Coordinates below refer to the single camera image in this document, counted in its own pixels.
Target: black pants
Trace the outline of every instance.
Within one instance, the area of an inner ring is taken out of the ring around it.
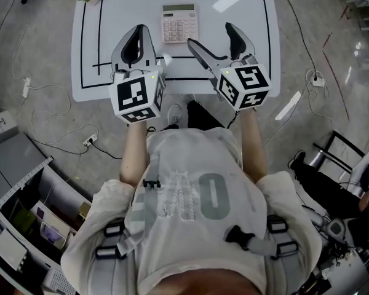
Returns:
[[[214,118],[209,112],[202,107],[198,102],[191,101],[187,104],[188,128],[195,128],[199,130],[209,130],[213,128],[224,128],[216,118]],[[164,130],[179,129],[178,125],[169,125]]]
[[[303,189],[328,211],[331,218],[346,219],[359,216],[359,198],[331,178],[304,163],[297,165],[294,171]]]

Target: power strip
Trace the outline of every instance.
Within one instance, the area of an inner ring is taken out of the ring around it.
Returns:
[[[84,142],[83,145],[85,148],[88,148],[92,143],[90,142],[90,139],[92,139],[92,142],[97,140],[97,134],[95,133],[94,135],[88,137]]]

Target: white t-shirt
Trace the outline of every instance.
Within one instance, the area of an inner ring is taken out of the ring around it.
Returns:
[[[295,194],[287,173],[267,176],[254,185],[240,168],[240,154],[232,133],[223,128],[167,130],[148,140],[151,159],[159,158],[161,188],[134,189],[109,181],[95,194],[88,217],[61,264],[69,282],[81,294],[94,261],[90,254],[102,241],[101,230],[112,219],[126,215],[126,227],[139,221],[137,202],[145,202],[145,232],[135,249],[135,283],[144,295],[163,278],[196,269],[228,269],[248,278],[263,294],[264,257],[226,243],[228,230],[239,225],[264,238],[266,199],[286,221],[308,259],[310,273],[317,263],[321,241]]]

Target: white cube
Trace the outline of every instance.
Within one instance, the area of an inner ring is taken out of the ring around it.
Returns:
[[[260,106],[271,90],[271,80],[263,65],[220,69],[217,90],[236,110]]]
[[[128,124],[160,117],[165,84],[162,71],[117,80],[108,87],[115,116]]]

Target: calculator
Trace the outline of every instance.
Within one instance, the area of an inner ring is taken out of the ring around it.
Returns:
[[[189,38],[198,41],[198,16],[194,4],[163,6],[162,40],[166,44],[181,44]]]

